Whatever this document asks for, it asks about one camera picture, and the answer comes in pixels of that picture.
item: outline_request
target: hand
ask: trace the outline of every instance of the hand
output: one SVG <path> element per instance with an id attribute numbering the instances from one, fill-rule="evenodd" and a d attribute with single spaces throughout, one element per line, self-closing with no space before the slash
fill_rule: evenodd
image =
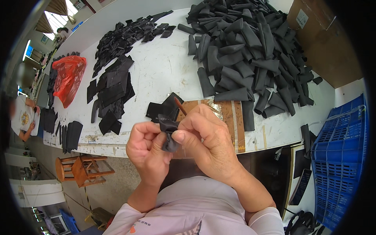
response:
<path id="1" fill-rule="evenodd" d="M 130 132 L 126 152 L 147 185 L 160 187 L 166 178 L 173 154 L 162 150 L 165 141 L 166 133 L 150 121 L 135 124 Z"/>
<path id="2" fill-rule="evenodd" d="M 34 128 L 35 128 L 35 121 L 30 123 L 29 130 L 34 130 Z"/>
<path id="3" fill-rule="evenodd" d="M 227 125 L 204 104 L 188 113 L 172 138 L 194 158 L 203 173 L 215 180 L 231 186 L 233 178 L 245 170 L 235 154 Z"/>

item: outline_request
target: pink shirt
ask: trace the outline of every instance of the pink shirt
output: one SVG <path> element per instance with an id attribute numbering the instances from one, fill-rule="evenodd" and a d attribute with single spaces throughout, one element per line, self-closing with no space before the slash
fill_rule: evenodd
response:
<path id="1" fill-rule="evenodd" d="M 276 208 L 257 212 L 248 224 L 244 213 L 233 188 L 196 176 L 164 188 L 149 213 L 125 203 L 103 235 L 284 234 Z"/>

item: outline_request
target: curtain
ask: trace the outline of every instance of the curtain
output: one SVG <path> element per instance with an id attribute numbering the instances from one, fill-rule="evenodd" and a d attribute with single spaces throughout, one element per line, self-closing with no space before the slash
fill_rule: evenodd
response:
<path id="1" fill-rule="evenodd" d="M 67 3 L 65 0 L 51 0 L 50 4 L 46 7 L 46 11 L 58 15 L 66 15 L 71 24 L 75 24 L 76 20 L 68 15 Z"/>
<path id="2" fill-rule="evenodd" d="M 50 26 L 50 23 L 47 20 L 45 13 L 43 13 L 42 16 L 39 18 L 35 30 L 42 33 L 53 33 L 53 30 Z"/>

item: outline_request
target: person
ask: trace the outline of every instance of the person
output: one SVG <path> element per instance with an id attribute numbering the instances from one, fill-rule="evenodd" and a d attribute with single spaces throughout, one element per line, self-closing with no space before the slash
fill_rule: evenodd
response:
<path id="1" fill-rule="evenodd" d="M 58 32 L 58 34 L 61 35 L 62 39 L 67 39 L 73 33 L 70 28 L 66 28 L 66 27 L 58 28 L 56 31 Z"/>
<path id="2" fill-rule="evenodd" d="M 173 154 L 161 149 L 166 134 L 158 124 L 135 124 L 126 152 L 141 182 L 103 235 L 284 234 L 273 198 L 240 164 L 227 125 L 210 108 L 196 106 L 172 138 L 208 177 L 181 179 L 158 193 Z"/>
<path id="3" fill-rule="evenodd" d="M 9 99 L 11 127 L 21 140 L 27 141 L 31 135 L 43 138 L 43 128 L 39 128 L 40 111 L 39 106 L 24 95 Z"/>

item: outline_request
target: red plastic bag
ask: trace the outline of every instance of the red plastic bag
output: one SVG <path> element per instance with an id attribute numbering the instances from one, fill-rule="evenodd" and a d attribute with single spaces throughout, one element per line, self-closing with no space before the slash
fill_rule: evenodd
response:
<path id="1" fill-rule="evenodd" d="M 52 64 L 58 71 L 55 80 L 54 96 L 59 97 L 64 108 L 68 107 L 76 96 L 83 73 L 86 68 L 86 58 L 79 56 L 66 56 Z"/>

